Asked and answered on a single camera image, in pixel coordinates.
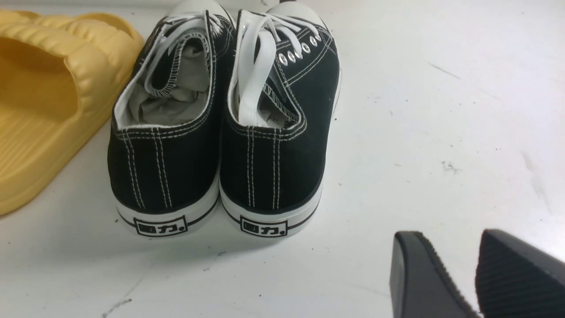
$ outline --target shoe tongue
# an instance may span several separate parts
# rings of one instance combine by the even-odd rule
[[[147,74],[149,78],[149,91],[153,97],[168,97],[171,95],[173,89],[179,86],[179,75],[183,73],[182,67],[192,67],[192,65],[201,65],[206,67],[209,65],[206,61],[206,52],[204,43],[206,41],[205,36],[206,31],[202,29],[190,29],[182,33],[174,42],[170,44],[167,51],[160,58],[157,63],[157,67],[153,73]],[[188,47],[188,43],[192,41],[200,41],[199,47],[202,50],[196,49],[196,47]],[[189,59],[204,59],[205,63],[192,63],[192,64],[181,64],[182,58]],[[200,87],[186,87],[194,91],[202,91]]]
[[[274,66],[263,85],[263,92],[259,97],[259,105],[273,106],[286,117],[274,114],[272,107],[261,107],[259,113],[269,126],[286,127],[298,122],[298,114],[284,91]]]

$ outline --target metal eyelet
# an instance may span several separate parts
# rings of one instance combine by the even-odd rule
[[[281,64],[284,65],[284,66],[288,65],[288,61],[286,60],[286,56],[284,56],[283,53],[279,53],[279,62],[281,62]]]
[[[313,46],[318,46],[318,42],[316,42],[316,39],[313,36],[310,36],[310,43],[312,43]]]
[[[294,54],[292,54],[291,51],[286,52],[286,54],[288,55],[288,59],[293,62],[296,63],[296,58],[294,57]]]
[[[302,43],[302,50],[306,53],[310,53],[310,47],[306,43]]]

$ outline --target white floor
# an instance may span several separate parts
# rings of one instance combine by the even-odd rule
[[[305,2],[344,71],[310,225],[269,244],[218,208],[192,236],[134,237],[116,222],[105,125],[0,217],[0,316],[391,317],[398,230],[422,231],[476,308],[484,228],[565,260],[563,1]],[[144,36],[167,11],[25,8],[114,12]]]

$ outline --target black stripe on sole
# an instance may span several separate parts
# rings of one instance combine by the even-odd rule
[[[299,226],[303,225],[304,223],[306,223],[306,222],[314,215],[314,213],[315,213],[316,210],[318,209],[318,206],[319,206],[319,205],[320,205],[320,201],[318,201],[318,203],[316,204],[316,207],[314,208],[314,210],[312,211],[312,213],[310,213],[304,220],[302,220],[302,221],[300,221],[299,223],[296,223],[296,224],[294,224],[294,225],[287,226],[287,227],[286,227],[286,230],[288,231],[288,230],[295,229],[296,227],[299,227]],[[224,210],[225,210],[226,214],[229,216],[229,218],[231,218],[235,223],[237,223],[237,224],[239,224],[239,225],[241,226],[241,220],[238,220],[238,219],[236,219],[233,215],[231,215],[230,212],[229,212],[225,207],[224,207]],[[257,224],[265,224],[265,225],[268,225],[268,223],[262,223],[262,222],[253,221],[253,220],[249,220],[249,221],[251,221],[251,222],[256,222]],[[245,230],[242,230],[242,232],[247,233],[247,234],[254,235],[253,233],[250,233],[250,232],[245,231]],[[263,236],[263,235],[256,235],[256,236],[259,236],[259,237],[281,237],[281,236],[286,236],[286,234],[284,234],[284,235],[279,235],[279,236]]]
[[[214,210],[214,208],[215,208],[216,205],[218,204],[218,201],[219,201],[218,198],[216,198],[216,201],[214,202],[214,204],[212,205],[212,207],[211,207],[210,209],[208,209],[208,211],[206,211],[206,213],[204,213],[203,215],[201,215],[201,216],[200,216],[199,218],[197,218],[196,220],[191,221],[191,222],[186,222],[186,223],[185,223],[185,224],[186,224],[186,230],[188,230],[188,227],[189,227],[189,226],[192,226],[192,225],[194,225],[194,224],[196,224],[196,223],[202,221],[208,214],[210,214],[210,212],[212,212],[212,210]],[[127,225],[129,225],[129,226],[131,226],[131,227],[134,227],[134,228],[137,230],[137,232],[138,232],[139,235],[143,235],[143,236],[146,236],[146,237],[167,237],[167,236],[172,236],[172,235],[144,235],[144,234],[141,234],[141,233],[139,232],[139,228],[137,227],[137,225],[136,225],[135,223],[132,223],[132,222],[126,220],[125,217],[124,217],[123,215],[121,215],[120,210],[118,210],[117,208],[116,208],[116,210],[117,210],[117,212],[118,212],[118,215],[121,217],[121,219],[122,219]],[[169,222],[169,221],[155,222],[155,224],[166,224],[166,223],[168,223],[168,222]]]

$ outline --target black shoe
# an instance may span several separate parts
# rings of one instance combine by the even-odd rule
[[[336,44],[317,14],[297,2],[267,14],[240,11],[237,30],[221,199],[241,231],[284,237],[300,231],[320,201],[340,91]]]
[[[235,31],[213,1],[186,1],[147,40],[112,112],[108,170],[131,230],[195,230],[218,200],[219,131]]]
[[[479,318],[420,232],[396,232],[390,270],[394,318]]]

